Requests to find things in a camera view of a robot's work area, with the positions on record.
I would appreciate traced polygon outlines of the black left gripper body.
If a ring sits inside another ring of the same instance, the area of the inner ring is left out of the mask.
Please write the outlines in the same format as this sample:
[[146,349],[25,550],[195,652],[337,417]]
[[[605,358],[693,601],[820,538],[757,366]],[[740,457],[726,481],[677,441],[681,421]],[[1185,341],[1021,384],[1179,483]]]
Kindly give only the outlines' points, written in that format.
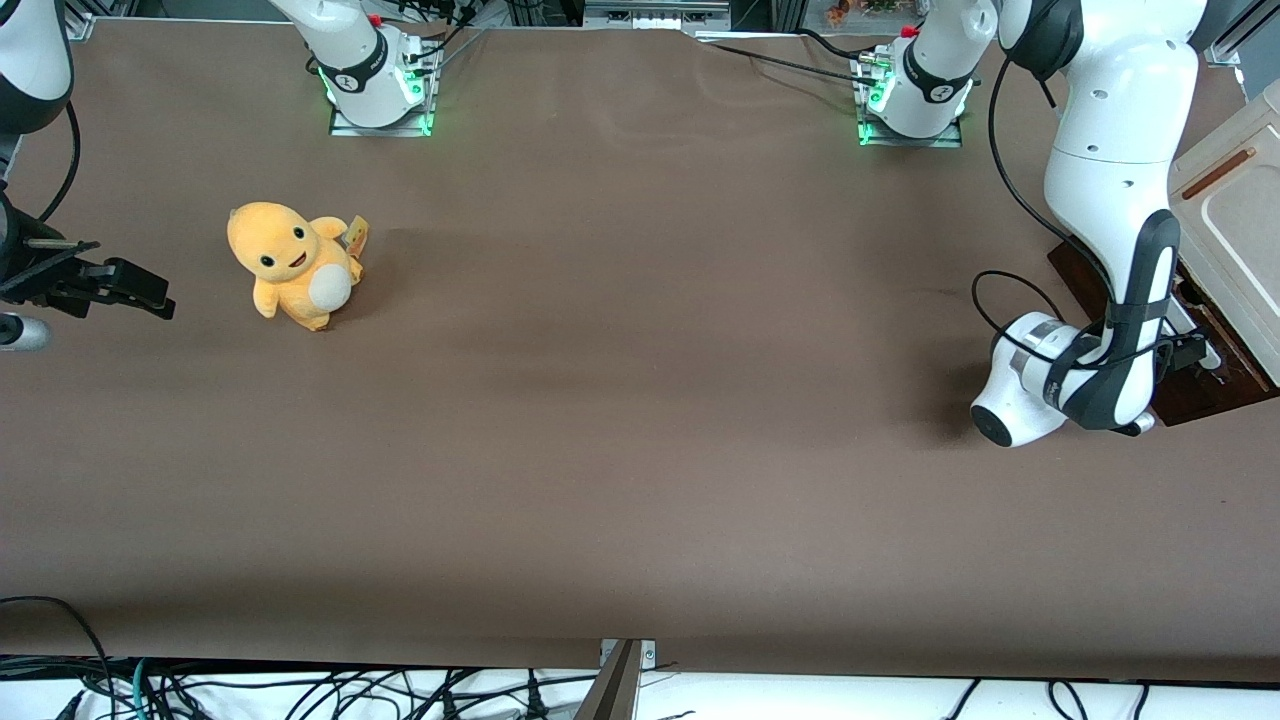
[[1210,340],[1204,332],[1187,332],[1161,337],[1156,343],[1156,375],[1180,372],[1201,364],[1210,355]]

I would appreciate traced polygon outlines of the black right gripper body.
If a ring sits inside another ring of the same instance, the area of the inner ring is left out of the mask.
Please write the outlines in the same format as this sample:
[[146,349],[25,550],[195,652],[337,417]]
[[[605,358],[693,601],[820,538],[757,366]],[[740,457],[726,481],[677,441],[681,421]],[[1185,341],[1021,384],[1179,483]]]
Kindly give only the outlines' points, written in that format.
[[5,304],[32,304],[86,318],[92,304],[104,304],[95,268],[81,256],[99,242],[69,240],[51,225],[17,209],[5,193],[1,238],[1,297]]

